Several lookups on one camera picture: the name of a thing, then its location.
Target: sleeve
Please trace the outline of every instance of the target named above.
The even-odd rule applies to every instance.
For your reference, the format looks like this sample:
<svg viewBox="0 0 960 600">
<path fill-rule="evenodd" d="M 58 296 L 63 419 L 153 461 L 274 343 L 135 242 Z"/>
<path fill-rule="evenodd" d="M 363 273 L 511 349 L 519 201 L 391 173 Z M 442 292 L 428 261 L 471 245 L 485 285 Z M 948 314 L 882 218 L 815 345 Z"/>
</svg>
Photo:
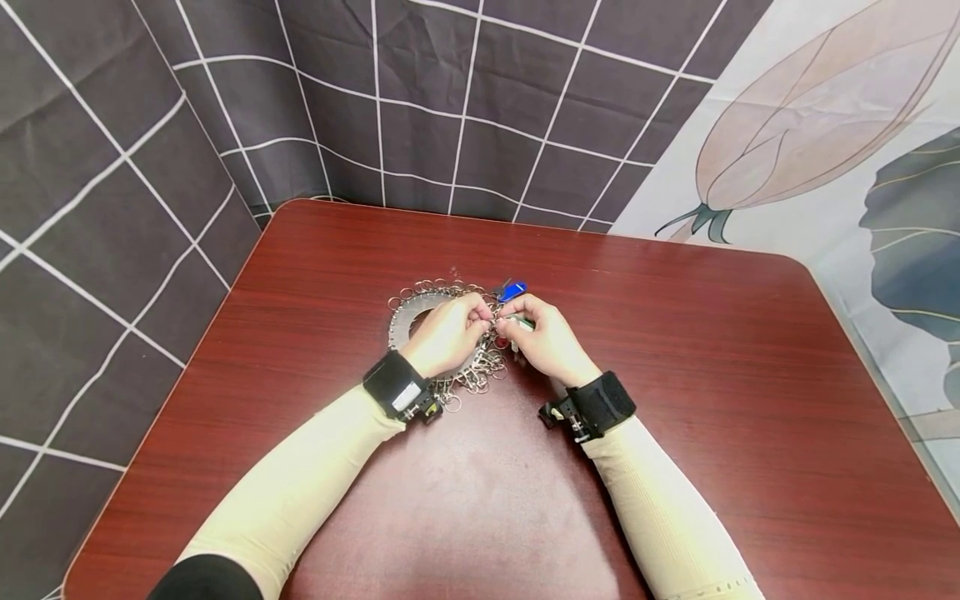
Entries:
<svg viewBox="0 0 960 600">
<path fill-rule="evenodd" d="M 225 565 L 226 560 L 239 565 L 255 582 L 260 595 L 250 598 L 277 600 L 303 548 L 340 503 L 360 469 L 380 444 L 405 427 L 388 419 L 363 386 L 353 388 L 301 425 L 244 475 L 160 583 L 181 589 L 186 581 L 221 589 L 218 586 L 224 585 L 225 578 L 239 577 L 235 568 Z M 211 556 L 219 557 L 218 561 Z M 175 571 L 171 583 L 168 578 Z M 158 587 L 154 594 L 160 592 Z M 248 596 L 235 597 L 246 600 Z"/>
<path fill-rule="evenodd" d="M 720 519 L 639 419 L 625 420 L 583 449 L 655 597 L 763 599 Z"/>
</svg>

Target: gray tiled curtain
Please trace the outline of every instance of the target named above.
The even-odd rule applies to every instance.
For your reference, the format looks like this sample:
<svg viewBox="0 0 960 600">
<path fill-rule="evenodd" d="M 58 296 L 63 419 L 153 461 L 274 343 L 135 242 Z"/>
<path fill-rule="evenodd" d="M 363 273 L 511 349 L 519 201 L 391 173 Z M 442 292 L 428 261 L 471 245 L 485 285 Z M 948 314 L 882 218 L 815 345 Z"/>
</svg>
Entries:
<svg viewBox="0 0 960 600">
<path fill-rule="evenodd" d="M 329 195 L 606 232 L 770 1 L 138 4 L 261 226 Z"/>
<path fill-rule="evenodd" d="M 130 0 L 0 1 L 0 598 L 77 547 L 259 235 Z"/>
<path fill-rule="evenodd" d="M 283 202 L 606 232 L 770 1 L 0 0 L 0 598 L 60 598 Z"/>
</svg>

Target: metal chain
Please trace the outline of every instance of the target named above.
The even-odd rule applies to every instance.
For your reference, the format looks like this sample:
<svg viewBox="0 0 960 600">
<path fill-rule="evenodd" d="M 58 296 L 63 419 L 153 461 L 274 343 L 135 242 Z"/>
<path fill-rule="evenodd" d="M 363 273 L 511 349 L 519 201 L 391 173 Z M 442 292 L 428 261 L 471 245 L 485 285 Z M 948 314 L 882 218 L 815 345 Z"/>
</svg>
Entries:
<svg viewBox="0 0 960 600">
<path fill-rule="evenodd" d="M 500 311 L 501 304 L 496 296 L 489 294 L 479 285 L 467 284 L 460 279 L 454 279 L 449 283 L 445 279 L 424 279 L 414 283 L 413 287 L 403 288 L 397 296 L 387 300 L 387 306 L 394 311 L 388 346 L 394 347 L 392 344 L 395 338 L 394 326 L 401 311 L 418 310 L 414 307 L 425 297 L 446 301 L 460 298 L 471 292 L 476 292 L 484 299 L 494 316 Z M 463 406 L 463 401 L 455 393 L 458 386 L 465 388 L 471 394 L 485 394 L 490 389 L 489 378 L 500 380 L 507 376 L 507 365 L 503 353 L 493 345 L 496 338 L 497 334 L 493 329 L 485 333 L 477 343 L 477 350 L 468 364 L 455 373 L 437 377 L 430 383 L 430 393 L 447 412 L 456 413 Z"/>
</svg>

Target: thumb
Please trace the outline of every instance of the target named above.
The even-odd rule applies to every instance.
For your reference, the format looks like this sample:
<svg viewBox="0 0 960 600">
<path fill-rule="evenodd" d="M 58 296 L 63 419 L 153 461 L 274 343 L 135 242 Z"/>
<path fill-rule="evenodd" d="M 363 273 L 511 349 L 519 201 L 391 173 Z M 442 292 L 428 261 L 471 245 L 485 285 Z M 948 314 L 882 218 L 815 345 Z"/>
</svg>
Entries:
<svg viewBox="0 0 960 600">
<path fill-rule="evenodd" d="M 471 343 L 476 345 L 480 341 L 480 338 L 483 337 L 483 334 L 490 331 L 490 322 L 489 321 L 474 321 L 467 327 L 467 338 Z"/>
<path fill-rule="evenodd" d="M 496 322 L 496 330 L 503 337 L 511 342 L 516 342 L 521 348 L 533 335 L 533 331 L 528 331 L 523 325 L 510 319 L 501 319 Z"/>
</svg>

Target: blue key fob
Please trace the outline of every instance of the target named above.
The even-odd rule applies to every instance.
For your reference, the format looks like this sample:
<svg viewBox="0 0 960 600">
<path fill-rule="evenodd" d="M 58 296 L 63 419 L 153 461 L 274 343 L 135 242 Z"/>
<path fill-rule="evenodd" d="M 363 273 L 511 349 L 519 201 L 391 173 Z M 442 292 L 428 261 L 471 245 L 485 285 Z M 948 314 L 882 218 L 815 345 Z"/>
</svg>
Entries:
<svg viewBox="0 0 960 600">
<path fill-rule="evenodd" d="M 511 283 L 507 287 L 503 288 L 503 292 L 500 294 L 500 298 L 497 299 L 499 302 L 509 302 L 513 300 L 520 294 L 523 294 L 527 291 L 527 284 L 523 281 L 518 281 L 516 283 Z"/>
</svg>

